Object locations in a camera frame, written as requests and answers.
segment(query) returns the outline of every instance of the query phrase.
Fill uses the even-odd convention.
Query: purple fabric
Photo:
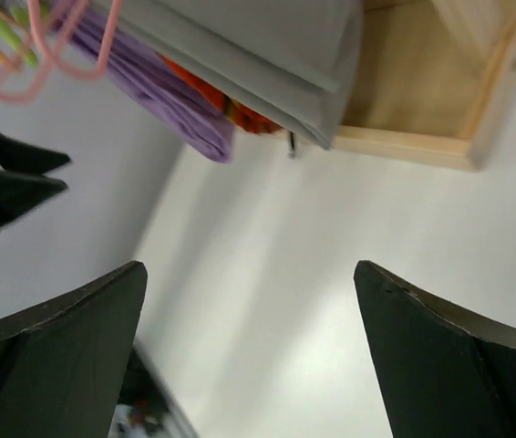
[[[101,14],[87,10],[70,44],[96,60],[105,25]],[[231,159],[233,124],[177,77],[153,49],[117,30],[107,76],[205,157],[215,162]]]

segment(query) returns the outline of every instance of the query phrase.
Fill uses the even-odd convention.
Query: wooden shelf
[[[455,35],[464,23],[443,20],[431,1],[367,0],[356,85],[335,147],[477,169],[516,85],[516,0],[495,1],[499,37],[479,62]]]

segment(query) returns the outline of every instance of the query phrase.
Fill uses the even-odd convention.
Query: wooden frame
[[[516,0],[502,4],[502,30],[481,66],[475,65],[479,58],[474,53],[467,57],[466,47],[459,49],[455,32],[448,33],[450,21],[446,25],[440,21],[442,11],[430,2],[366,1],[374,6],[366,12],[366,17],[370,14],[367,28],[371,30],[364,35],[358,82],[335,138],[335,149],[462,170],[479,169],[516,88]],[[382,14],[392,15],[382,18]],[[414,35],[419,31],[413,26],[406,32],[406,20],[423,32],[429,31],[429,38],[422,33]],[[390,26],[387,31],[381,28],[385,23]],[[462,28],[460,21],[454,26]],[[375,35],[374,27],[379,28]],[[383,39],[369,41],[378,37]],[[366,44],[372,45],[368,51]],[[404,53],[397,52],[398,45]],[[381,50],[389,53],[378,55]],[[366,71],[374,61],[375,67]]]
[[[503,2],[432,0],[432,4],[466,55],[477,65],[486,62],[502,31]]]

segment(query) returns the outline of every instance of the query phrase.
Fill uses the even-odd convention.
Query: folded clothing
[[[225,114],[228,120],[246,132],[252,134],[272,134],[282,128],[282,126],[261,116],[240,102],[230,99],[225,93],[208,84],[205,80],[193,75],[170,59],[166,57],[163,57],[163,59],[177,76],[197,89],[215,108]]]
[[[108,11],[112,0],[92,0]],[[329,148],[353,87],[360,0],[131,0],[119,26],[266,118]]]
[[[106,16],[88,9],[70,38],[70,44],[96,59],[105,26]],[[232,123],[199,91],[180,79],[154,49],[117,30],[107,75],[205,157],[215,162],[231,159]]]

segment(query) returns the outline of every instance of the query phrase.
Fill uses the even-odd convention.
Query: pink plastic hanger
[[[64,25],[62,26],[55,43],[55,49],[52,51],[46,41],[46,32],[58,19],[61,19],[66,14],[66,11],[72,4],[71,12],[64,21]],[[100,48],[96,68],[83,70],[69,65],[67,62],[63,61],[60,56],[67,44],[67,41],[76,29],[77,23],[81,19],[81,16],[88,5],[88,0],[77,0],[76,2],[74,2],[74,0],[60,0],[51,10],[45,21],[41,19],[39,0],[27,0],[31,22],[30,35],[27,35],[24,45],[15,52],[13,57],[11,57],[11,61],[14,64],[20,63],[22,60],[22,54],[24,54],[34,44],[39,47],[44,59],[27,90],[19,93],[4,93],[0,91],[0,100],[9,103],[27,103],[34,100],[39,94],[39,91],[41,91],[41,88],[45,85],[46,79],[54,65],[58,66],[74,78],[94,79],[101,77],[105,73],[106,65],[108,64],[109,52],[112,46],[116,25],[119,20],[121,4],[122,0],[115,0],[110,9],[110,15],[108,17],[108,23],[103,37],[102,46]],[[12,71],[10,71],[8,67],[0,67],[0,86],[11,74]]]
[[[108,64],[108,58],[110,56],[110,49],[112,48],[112,42],[114,40],[114,33],[116,26],[119,22],[120,8],[122,7],[122,0],[114,0],[110,7],[110,13],[108,14],[108,22],[104,30],[104,36],[102,37],[102,45],[98,55],[98,61],[96,68],[94,69],[81,69],[73,67],[66,61],[61,59],[58,54],[55,54],[49,49],[49,44],[46,41],[46,34],[41,23],[41,11],[39,8],[39,0],[27,0],[29,3],[29,16],[31,19],[31,34],[36,44],[39,46],[39,50],[45,57],[54,59],[55,64],[66,71],[69,75],[74,78],[80,79],[95,79],[99,78],[106,72],[106,65]],[[74,28],[77,22],[80,20],[84,10],[88,6],[88,0],[77,0],[74,5],[72,12],[70,13],[67,20],[71,20],[74,23]]]

